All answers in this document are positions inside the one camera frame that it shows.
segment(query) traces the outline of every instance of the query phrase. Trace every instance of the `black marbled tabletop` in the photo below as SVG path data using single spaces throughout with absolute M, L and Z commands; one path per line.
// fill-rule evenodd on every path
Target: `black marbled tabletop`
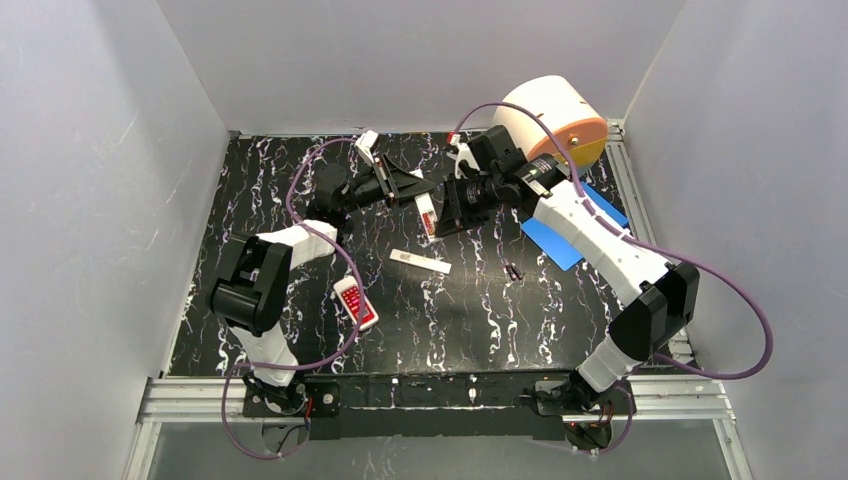
M 451 171 L 445 134 L 381 137 L 380 150 L 401 168 L 421 168 L 441 182 Z M 328 137 L 254 137 L 230 142 L 186 310 L 171 359 L 171 376 L 220 376 L 245 354 L 238 340 L 204 306 L 231 230 L 268 232 L 290 226 L 285 193 L 306 152 Z M 363 168 L 349 144 L 333 145 L 316 161 Z M 305 211 L 310 169 L 295 202 Z M 586 181 L 619 210 L 615 181 L 602 157 Z M 441 189 L 434 192 L 441 210 Z M 505 210 L 486 226 L 428 244 L 414 204 L 389 211 L 383 204 L 353 214 L 345 246 L 366 282 L 379 322 L 326 372 L 433 372 L 574 368 L 604 338 L 621 305 L 585 261 L 562 271 L 520 229 L 522 214 Z M 449 275 L 389 259 L 393 248 L 453 265 Z M 506 262 L 525 272 L 512 282 Z M 351 331 L 332 285 L 348 271 L 338 256 L 293 271 L 280 319 L 301 364 L 338 349 Z

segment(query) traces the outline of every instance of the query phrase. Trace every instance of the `remote control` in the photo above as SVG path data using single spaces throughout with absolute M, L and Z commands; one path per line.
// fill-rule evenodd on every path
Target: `remote control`
M 341 299 L 342 304 L 347 310 L 347 314 L 350 315 L 350 319 L 352 322 L 355 322 L 359 315 L 359 287 L 356 285 L 356 280 L 347 276 L 333 285 L 333 291 L 336 292 L 336 296 Z M 371 302 L 368 301 L 368 298 L 365 298 L 365 317 L 362 319 L 362 325 L 359 327 L 359 331 L 365 331 L 371 328 L 371 325 L 377 323 L 380 317 L 377 316 L 377 312 L 374 311 L 374 307 L 371 306 Z

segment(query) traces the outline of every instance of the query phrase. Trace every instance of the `small black object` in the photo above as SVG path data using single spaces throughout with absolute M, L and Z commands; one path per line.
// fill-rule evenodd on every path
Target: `small black object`
M 506 271 L 506 274 L 509 275 L 510 280 L 513 282 L 518 280 L 518 275 L 515 274 L 515 270 L 512 269 L 512 265 L 504 265 L 504 270 Z
M 473 177 L 479 172 L 479 170 L 469 165 L 468 160 L 459 161 L 459 171 L 466 177 Z
M 519 270 L 519 269 L 518 269 L 518 267 L 517 267 L 514 263 L 510 263 L 510 264 L 509 264 L 509 266 L 510 266 L 510 268 L 512 269 L 512 272 L 515 274 L 515 276 L 516 276 L 519 280 L 523 280 L 523 279 L 524 279 L 524 272 L 522 272 L 521 270 Z

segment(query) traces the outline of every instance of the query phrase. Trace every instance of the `cable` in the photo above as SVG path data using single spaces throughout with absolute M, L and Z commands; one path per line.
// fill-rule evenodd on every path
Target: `cable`
M 606 419 L 605 422 L 600 424 L 601 426 L 609 425 L 610 422 L 612 421 L 612 416 L 615 415 L 615 405 L 613 405 L 612 401 L 610 401 L 609 406 L 610 406 L 609 416 L 607 416 L 607 419 Z
M 615 385 L 613 388 L 618 390 L 622 394 L 624 394 L 624 396 L 627 398 L 627 423 L 624 424 L 624 430 L 621 431 L 621 435 L 619 435 L 618 438 L 616 438 L 615 441 L 610 443 L 607 447 L 605 447 L 605 448 L 593 448 L 591 450 L 579 450 L 574 445 L 572 445 L 572 447 L 568 448 L 568 449 L 563 448 L 561 446 L 561 442 L 560 443 L 548 443 L 548 442 L 541 442 L 541 441 L 538 441 L 538 440 L 528 440 L 528 441 L 530 443 L 535 443 L 536 445 L 540 445 L 542 447 L 547 447 L 547 448 L 552 448 L 554 450 L 566 450 L 566 451 L 569 451 L 569 452 L 584 453 L 584 454 L 592 455 L 592 456 L 599 455 L 599 454 L 602 454 L 602 453 L 609 453 L 609 452 L 615 450 L 616 448 L 618 448 L 619 445 L 622 444 L 622 442 L 624 442 L 624 439 L 627 437 L 627 434 L 630 433 L 630 427 L 633 425 L 633 415 L 635 414 L 636 407 L 633 404 L 633 395 L 631 395 L 630 392 L 628 392 L 626 388 L 624 388 L 620 385 Z M 597 442 L 595 441 L 594 437 L 590 436 L 589 438 L 592 440 L 592 442 L 594 442 L 597 445 Z
M 462 125 L 465 123 L 465 121 L 468 120 L 468 117 L 470 117 L 477 110 L 480 110 L 481 108 L 485 108 L 485 107 L 512 108 L 514 110 L 518 110 L 519 112 L 527 115 L 534 122 L 536 122 L 536 125 L 541 127 L 541 129 L 544 130 L 544 132 L 548 136 L 548 138 L 550 138 L 551 141 L 554 143 L 554 146 L 556 147 L 557 152 L 559 152 L 559 154 L 562 155 L 563 158 L 565 158 L 567 160 L 568 169 L 571 172 L 571 184 L 574 186 L 574 191 L 575 191 L 575 193 L 577 193 L 577 196 L 580 198 L 580 203 L 583 205 L 583 207 L 586 209 L 586 211 L 589 212 L 590 215 L 595 217 L 595 220 L 597 220 L 597 222 L 600 223 L 601 226 L 604 227 L 607 231 L 609 231 L 610 233 L 612 233 L 615 236 L 622 235 L 621 230 L 619 230 L 616 226 L 614 226 L 614 225 L 610 224 L 609 222 L 607 222 L 606 220 L 604 220 L 604 218 L 602 216 L 597 215 L 595 207 L 592 206 L 591 200 L 589 200 L 589 197 L 586 196 L 586 192 L 583 191 L 583 186 L 580 184 L 580 179 L 579 179 L 579 175 L 578 175 L 578 172 L 577 172 L 577 164 L 574 163 L 574 160 L 571 158 L 571 155 L 568 153 L 568 151 L 565 149 L 565 147 L 562 146 L 562 143 L 560 143 L 560 141 L 556 138 L 556 135 L 554 135 L 553 132 L 551 132 L 551 130 L 544 123 L 542 123 L 541 120 L 539 120 L 535 115 L 533 115 L 532 112 L 530 112 L 526 108 L 521 107 L 519 105 L 515 105 L 513 103 L 508 103 L 508 102 L 484 103 L 484 104 L 482 104 L 478 107 L 473 108 L 470 112 L 466 113 L 465 116 L 462 117 L 462 120 L 460 120 L 459 123 L 456 125 L 456 128 L 454 129 L 454 131 L 450 134 L 450 137 L 448 137 L 448 138 L 451 138 L 453 135 L 458 135 L 459 130 L 462 128 Z M 705 371 L 700 370 L 698 368 L 694 368 L 694 367 L 691 367 L 689 365 L 686 365 L 685 363 L 678 362 L 677 360 L 674 360 L 673 358 L 667 357 L 667 356 L 660 354 L 660 353 L 655 353 L 654 354 L 655 358 L 657 358 L 658 360 L 660 360 L 662 362 L 668 363 L 670 365 L 674 365 L 675 367 L 677 367 L 677 368 L 679 368 L 679 369 L 681 369 L 681 370 L 683 370 L 687 373 L 693 373 L 695 375 L 701 375 L 703 377 L 712 378 L 712 379 L 715 379 L 715 380 L 739 380 L 739 379 L 743 379 L 743 378 L 748 378 L 752 375 L 759 373 L 763 368 L 765 368 L 765 366 L 768 364 L 769 360 L 771 360 L 771 355 L 772 355 L 772 352 L 774 350 L 774 333 L 772 332 L 771 325 L 769 324 L 769 321 L 768 321 L 768 318 L 766 317 L 765 312 L 760 307 L 760 305 L 754 300 L 754 298 L 745 289 L 743 289 L 741 286 L 737 285 L 733 280 L 731 280 L 729 277 L 725 276 L 723 273 L 715 270 L 713 267 L 710 267 L 709 265 L 701 263 L 700 261 L 695 260 L 693 258 L 687 257 L 686 255 L 682 255 L 682 254 L 679 254 L 679 253 L 672 252 L 670 250 L 666 250 L 666 249 L 661 248 L 661 247 L 657 247 L 655 245 L 651 245 L 650 243 L 646 243 L 646 242 L 637 240 L 636 238 L 633 238 L 630 235 L 623 235 L 623 236 L 621 236 L 621 238 L 625 242 L 627 242 L 631 245 L 635 245 L 637 247 L 644 248 L 645 250 L 650 250 L 650 251 L 658 253 L 660 255 L 670 257 L 670 258 L 674 258 L 676 260 L 680 260 L 682 262 L 691 263 L 692 265 L 700 268 L 701 270 L 711 274 L 712 276 L 714 276 L 714 277 L 718 278 L 719 280 L 721 280 L 722 282 L 724 282 L 725 285 L 727 285 L 728 287 L 733 289 L 733 291 L 735 291 L 740 297 L 742 297 L 742 300 L 745 300 L 745 302 L 748 304 L 748 306 L 751 307 L 751 310 L 754 311 L 754 314 L 757 316 L 757 319 L 760 321 L 760 324 L 763 327 L 763 334 L 765 335 L 765 348 L 763 349 L 763 355 L 762 355 L 762 357 L 760 357 L 760 360 L 753 367 L 751 367 L 747 370 L 744 370 L 742 372 L 738 372 L 738 373 L 705 372 Z
M 306 431 L 309 431 L 312 428 L 312 420 L 309 419 L 309 415 L 312 414 L 312 397 L 309 397 L 309 406 L 306 407 L 306 413 L 303 415 L 303 424 L 306 426 Z
M 359 287 L 359 298 L 365 298 L 365 286 L 362 283 L 362 277 L 359 275 L 359 270 L 357 270 L 356 264 L 354 263 L 353 258 L 351 258 L 351 256 L 347 252 L 345 252 L 345 250 L 341 247 L 341 245 L 336 243 L 333 239 L 331 239 L 330 237 L 324 235 L 323 233 L 315 230 L 314 228 L 310 227 L 309 225 L 302 223 L 303 219 L 301 219 L 300 216 L 294 211 L 294 208 L 292 208 L 292 204 L 291 204 L 292 194 L 294 193 L 295 185 L 297 185 L 297 182 L 298 182 L 298 180 L 300 180 L 300 177 L 303 175 L 303 172 L 306 171 L 306 167 L 308 167 L 310 164 L 312 164 L 312 161 L 315 160 L 315 158 L 321 152 L 323 152 L 325 148 L 327 148 L 330 145 L 337 144 L 337 143 L 355 143 L 355 140 L 353 140 L 351 138 L 336 138 L 336 139 L 324 142 L 323 144 L 318 146 L 316 149 L 314 149 L 306 157 L 306 160 L 303 161 L 303 163 L 300 165 L 300 168 L 298 169 L 297 173 L 295 173 L 294 177 L 292 178 L 291 185 L 289 186 L 289 190 L 286 193 L 286 210 L 289 212 L 289 215 L 292 217 L 292 219 L 295 222 L 297 222 L 296 225 L 300 226 L 301 228 L 303 228 L 307 232 L 318 236 L 319 238 L 321 238 L 322 240 L 324 240 L 325 242 L 327 242 L 327 243 L 329 243 L 330 245 L 333 246 L 333 248 L 336 250 L 336 252 L 339 255 L 341 255 L 341 257 L 344 259 L 345 262 L 347 262 L 348 266 L 350 267 L 352 274 L 353 274 L 353 278 L 356 279 L 356 285 Z M 249 457 L 253 457 L 253 458 L 256 458 L 256 459 L 260 459 L 260 460 L 276 460 L 278 458 L 282 458 L 282 457 L 286 457 L 288 455 L 291 455 L 292 453 L 297 451 L 300 448 L 300 446 L 303 445 L 303 443 L 306 443 L 306 442 L 300 443 L 297 446 L 295 446 L 294 448 L 292 448 L 291 450 L 288 450 L 286 452 L 282 452 L 282 453 L 277 452 L 277 453 L 272 454 L 272 455 L 265 455 L 265 454 L 261 454 L 261 453 L 252 452 L 252 451 L 248 450 L 244 445 L 239 443 L 239 441 L 236 439 L 235 435 L 233 434 L 232 428 L 230 428 L 229 423 L 227 423 L 227 391 L 230 388 L 230 381 L 232 380 L 235 373 L 243 367 L 250 367 L 251 369 L 254 369 L 254 368 L 257 368 L 257 367 L 258 368 L 269 368 L 269 369 L 272 369 L 272 370 L 312 370 L 312 369 L 315 369 L 315 368 L 321 368 L 324 365 L 331 363 L 336 358 L 340 357 L 342 354 L 344 354 L 345 351 L 347 351 L 348 348 L 350 348 L 351 345 L 353 345 L 353 342 L 356 340 L 356 337 L 359 335 L 359 326 L 362 323 L 363 318 L 365 317 L 365 309 L 364 308 L 359 310 L 357 317 L 358 317 L 357 321 L 354 322 L 354 324 L 353 324 L 353 332 L 351 332 L 350 336 L 347 338 L 345 343 L 342 344 L 341 348 L 339 348 L 339 350 L 336 353 L 328 356 L 327 358 L 319 360 L 317 362 L 309 363 L 309 364 L 306 364 L 306 365 L 275 365 L 273 363 L 265 363 L 265 362 L 240 362 L 240 363 L 236 363 L 235 365 L 230 367 L 230 369 L 227 371 L 226 379 L 224 380 L 224 393 L 221 396 L 221 423 L 224 424 L 224 431 L 226 432 L 227 436 L 230 438 L 230 441 L 233 443 L 233 445 L 235 445 L 235 447 L 240 452 L 244 453 L 245 455 L 247 455 Z
M 574 435 L 575 437 L 578 437 L 582 440 L 588 440 L 596 448 L 604 448 L 604 446 L 601 445 L 601 442 L 599 442 L 591 433 L 589 433 L 588 429 L 585 429 L 585 428 L 583 428 L 579 425 L 578 426 L 572 425 L 571 427 L 565 427 L 565 428 L 568 429 L 572 433 L 572 435 Z
M 599 418 L 598 421 L 595 422 L 595 423 L 590 423 L 589 426 L 598 427 L 598 426 L 602 425 L 602 423 L 603 423 L 603 421 L 606 417 L 607 417 L 607 406 L 604 405 L 603 407 L 601 407 L 601 418 Z
M 614 442 L 609 444 L 607 448 L 602 448 L 598 450 L 596 453 L 609 453 L 613 451 L 616 447 L 621 445 L 621 442 L 623 442 L 624 437 L 626 437 L 627 434 L 630 433 L 630 427 L 633 425 L 633 414 L 636 410 L 636 407 L 633 405 L 633 395 L 631 395 L 630 392 L 628 392 L 627 389 L 622 386 L 616 385 L 613 388 L 623 393 L 624 396 L 627 397 L 627 423 L 624 424 L 624 430 L 621 431 L 621 435 L 619 435 Z
M 279 453 L 281 453 L 280 451 L 283 449 L 283 445 L 285 445 L 285 444 L 286 444 L 286 440 L 288 440 L 288 439 L 289 439 L 289 435 L 291 435 L 291 433 L 292 433 L 292 432 L 294 432 L 295 430 L 298 430 L 298 429 L 300 429 L 300 428 L 303 428 L 304 426 L 306 426 L 306 424 L 303 424 L 303 425 L 295 425 L 295 426 L 291 427 L 290 429 L 288 429 L 288 431 L 286 432 L 286 434 L 283 436 L 283 441 L 282 441 L 282 442 L 280 442 L 280 446 L 279 446 L 279 447 L 277 447 L 277 453 L 278 453 L 278 454 L 279 454 Z M 307 437 L 307 438 L 305 438 L 302 442 L 298 443 L 297 445 L 302 445 L 302 444 L 306 443 L 306 440 L 308 440 L 308 439 L 309 439 L 308 437 Z

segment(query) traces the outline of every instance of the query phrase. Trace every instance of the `white wall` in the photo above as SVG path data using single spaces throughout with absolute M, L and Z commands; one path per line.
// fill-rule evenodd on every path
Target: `white wall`
M 155 0 L 0 5 L 0 471 L 119 478 L 227 133 Z
M 729 382 L 758 479 L 848 471 L 848 5 L 689 1 L 627 120 L 658 241 L 736 277 L 771 316 L 775 354 Z M 741 301 L 704 281 L 698 358 L 762 352 Z
M 620 118 L 682 3 L 159 0 L 227 128 L 271 134 L 449 130 L 551 73 Z

